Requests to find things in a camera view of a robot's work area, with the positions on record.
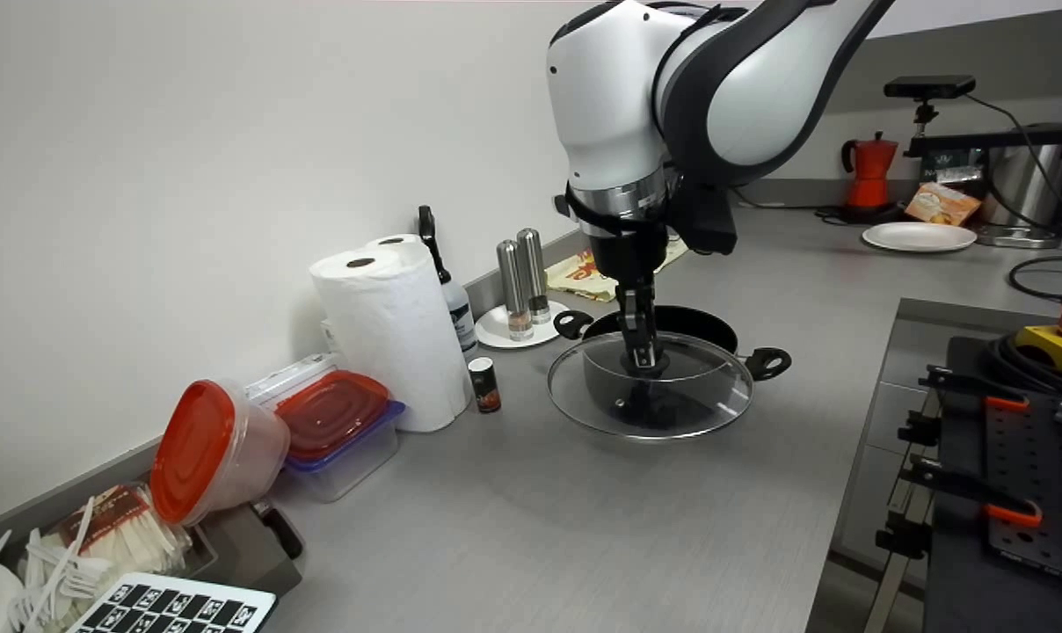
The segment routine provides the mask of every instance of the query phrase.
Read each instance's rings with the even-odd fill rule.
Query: orange lid
[[[284,399],[275,413],[290,430],[288,456],[316,462],[341,444],[363,435],[383,408],[389,390],[363,373],[334,368],[300,393]]]
[[[234,402],[211,379],[182,390],[152,463],[152,507],[180,524],[211,490],[240,424]]]

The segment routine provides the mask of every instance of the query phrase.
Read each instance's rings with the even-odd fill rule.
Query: food package
[[[185,531],[164,528],[155,517],[145,485],[112,485],[80,502],[51,531],[30,531],[22,563],[25,598],[14,618],[30,627],[36,616],[41,633],[62,633],[117,577],[182,571],[189,546]]]
[[[906,204],[906,216],[927,224],[963,224],[981,206],[977,197],[941,184],[920,184]]]
[[[663,272],[674,258],[685,253],[685,242],[679,235],[668,239],[663,260],[657,272]],[[554,293],[581,294],[587,303],[613,303],[614,298],[614,279],[606,279],[595,265],[589,249],[581,249],[545,272],[545,285]]]

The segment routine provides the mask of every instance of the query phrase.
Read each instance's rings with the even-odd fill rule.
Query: kitchen counter
[[[463,413],[337,502],[281,491],[304,580],[281,633],[805,630],[882,352],[902,298],[1053,313],[1009,293],[1033,253],[896,258],[858,229],[739,210],[731,258],[683,258],[659,303],[724,315],[795,367],[708,440],[636,448],[565,422],[545,373],[565,341],[488,352],[499,416]]]

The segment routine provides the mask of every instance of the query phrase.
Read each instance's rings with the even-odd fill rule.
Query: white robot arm
[[[547,45],[565,210],[618,279],[633,367],[652,367],[650,272],[668,229],[727,253],[727,191],[787,163],[894,0],[763,0],[756,12],[609,0]]]

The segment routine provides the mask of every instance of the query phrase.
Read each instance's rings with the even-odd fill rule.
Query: pan lid
[[[657,333],[657,375],[627,368],[622,339],[589,339],[553,364],[554,408],[582,430],[628,440],[692,440],[740,417],[751,375],[720,346],[692,333]]]

